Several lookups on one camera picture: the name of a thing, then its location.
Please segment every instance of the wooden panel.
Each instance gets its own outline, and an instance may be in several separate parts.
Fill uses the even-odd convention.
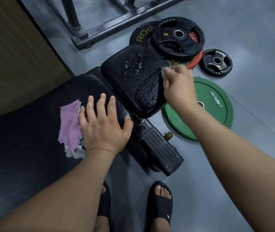
[[[0,114],[71,78],[16,0],[0,0]]]

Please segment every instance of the hand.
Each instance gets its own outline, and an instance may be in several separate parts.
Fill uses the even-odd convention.
[[[192,70],[188,70],[185,65],[179,64],[171,68],[165,67],[162,71],[164,96],[177,113],[184,107],[198,106]]]
[[[126,117],[123,129],[120,128],[114,96],[110,98],[107,105],[107,115],[105,110],[106,95],[101,94],[97,102],[97,116],[93,109],[93,101],[93,97],[89,96],[86,107],[88,119],[85,117],[85,107],[83,106],[79,115],[85,148],[87,152],[106,150],[115,156],[127,144],[131,136],[133,122],[129,117]]]

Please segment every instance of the green weight plate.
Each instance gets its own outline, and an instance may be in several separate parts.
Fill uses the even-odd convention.
[[[233,106],[223,89],[212,81],[195,77],[194,85],[199,104],[206,109],[214,118],[227,128],[233,123]],[[193,132],[181,120],[177,113],[166,105],[163,108],[164,116],[169,125],[181,136],[192,141],[198,141]]]

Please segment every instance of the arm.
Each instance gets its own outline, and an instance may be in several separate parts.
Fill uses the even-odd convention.
[[[275,231],[275,159],[197,104],[192,71],[164,69],[165,97],[201,146],[224,189],[255,231]]]
[[[1,220],[1,232],[93,231],[105,176],[115,155],[129,140],[133,127],[130,118],[126,118],[124,128],[120,128],[115,97],[111,97],[106,115],[105,100],[102,94],[96,117],[93,97],[89,97],[88,121],[85,108],[81,108],[80,124],[87,149],[85,159]]]

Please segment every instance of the foot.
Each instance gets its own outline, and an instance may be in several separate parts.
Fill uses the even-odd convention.
[[[169,191],[161,186],[156,186],[155,195],[160,195],[162,197],[165,197],[167,199],[172,199],[172,196],[170,195]],[[169,232],[170,231],[170,225],[169,222],[167,222],[164,218],[155,218],[153,222],[151,223],[151,232]]]
[[[105,186],[102,186],[101,194],[106,192]],[[104,216],[97,216],[94,224],[93,232],[109,232],[110,226],[108,224],[108,218]]]

